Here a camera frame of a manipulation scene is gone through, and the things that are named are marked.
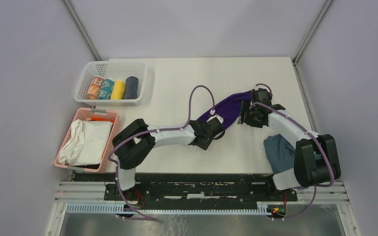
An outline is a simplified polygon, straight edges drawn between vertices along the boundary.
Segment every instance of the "wall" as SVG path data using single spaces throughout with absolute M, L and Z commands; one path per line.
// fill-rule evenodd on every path
M 336 1 L 300 67 L 362 233 L 378 235 L 378 1 Z
M 293 56 L 324 0 L 73 0 L 109 58 Z
M 67 174 L 52 163 L 91 60 L 61 1 L 0 1 L 0 236 L 43 234 Z

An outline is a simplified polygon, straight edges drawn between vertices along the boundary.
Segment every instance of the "teal rolled towel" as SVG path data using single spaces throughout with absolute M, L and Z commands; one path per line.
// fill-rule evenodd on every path
M 110 79 L 104 79 L 100 87 L 99 100 L 109 100 L 111 99 L 112 88 L 114 87 L 114 81 Z
M 130 76 L 125 80 L 124 99 L 136 99 L 138 90 L 138 78 Z

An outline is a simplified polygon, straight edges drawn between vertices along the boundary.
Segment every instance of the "dark gray rolled towel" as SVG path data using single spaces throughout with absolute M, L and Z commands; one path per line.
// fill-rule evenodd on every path
M 130 76 L 125 80 L 125 94 L 123 99 L 136 99 L 138 89 L 138 78 Z

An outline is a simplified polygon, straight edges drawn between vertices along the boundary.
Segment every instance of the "basket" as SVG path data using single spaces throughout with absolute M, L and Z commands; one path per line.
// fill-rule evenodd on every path
M 74 116 L 73 121 L 77 119 L 81 120 L 90 120 L 91 118 L 103 118 L 103 119 L 113 119 L 114 123 L 112 124 L 111 128 L 111 134 L 109 135 L 108 142 L 106 143 L 105 150 L 102 154 L 102 160 L 100 162 L 98 169 L 90 169 L 90 168 L 80 168 L 77 166 L 69 166 L 69 165 L 63 165 L 59 162 L 59 154 L 60 150 L 64 145 L 67 143 L 67 141 L 70 139 L 71 136 L 71 128 L 69 127 L 69 130 L 67 131 L 66 137 L 64 138 L 64 141 L 62 143 L 62 146 L 60 147 L 59 152 L 57 153 L 56 159 L 54 161 L 54 165 L 61 168 L 71 169 L 75 171 L 83 171 L 83 172 L 95 172 L 95 173 L 104 173 L 108 164 L 108 154 L 112 151 L 114 148 L 112 145 L 112 139 L 120 132 L 120 117 L 118 116 L 117 112 L 114 111 L 106 111 L 106 110 L 98 110 L 98 109 L 91 109 L 91 108 L 79 108 L 77 110 L 76 115 Z
M 138 89 L 136 99 L 121 100 L 89 100 L 86 98 L 92 78 L 101 76 L 104 79 L 122 80 L 124 83 L 130 76 L 138 78 Z M 85 65 L 79 77 L 74 93 L 74 100 L 84 102 L 91 106 L 139 106 L 143 97 L 147 76 L 147 67 L 144 63 L 125 63 L 112 61 L 91 61 Z

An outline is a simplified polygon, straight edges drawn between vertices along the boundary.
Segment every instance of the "gray floor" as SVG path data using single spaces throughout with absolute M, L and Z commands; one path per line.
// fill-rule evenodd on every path
M 288 215 L 303 206 L 288 206 Z M 335 205 L 312 206 L 300 217 L 272 222 L 259 215 L 155 215 L 159 221 L 124 221 L 110 214 L 66 214 L 63 236 L 343 236 Z

